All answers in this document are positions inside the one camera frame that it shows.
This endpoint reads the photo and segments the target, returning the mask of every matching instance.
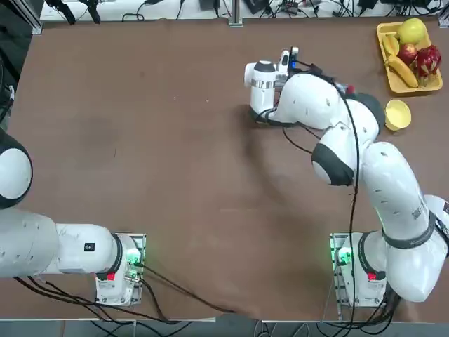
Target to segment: yellow bowl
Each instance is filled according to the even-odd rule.
[[[410,108],[402,100],[390,100],[385,107],[385,126],[392,131],[409,126],[412,121]]]

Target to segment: red apple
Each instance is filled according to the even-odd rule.
[[[414,44],[403,44],[398,53],[400,58],[406,65],[411,65],[418,55],[418,50]]]

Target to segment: table surface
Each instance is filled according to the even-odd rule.
[[[352,192],[319,180],[308,155],[279,128],[256,126],[243,87],[247,62],[277,60],[300,47],[340,81],[386,104],[393,97],[380,60],[376,18],[47,26],[32,39],[13,110],[11,135],[29,151],[34,184],[20,208],[59,223],[95,223],[147,234],[147,263],[217,305],[251,317],[337,319],[329,233],[346,232]],[[447,31],[427,22],[449,55]],[[443,78],[449,68],[443,63]],[[405,155],[424,192],[449,199],[448,91],[404,98],[412,124],[381,140]],[[309,149],[301,128],[290,137]],[[361,188],[354,230],[380,228]],[[91,275],[51,279],[92,296]],[[155,282],[172,318],[219,313]],[[425,303],[398,320],[446,322],[446,265]],[[89,318],[0,283],[1,318]],[[134,310],[154,314],[149,296]]]

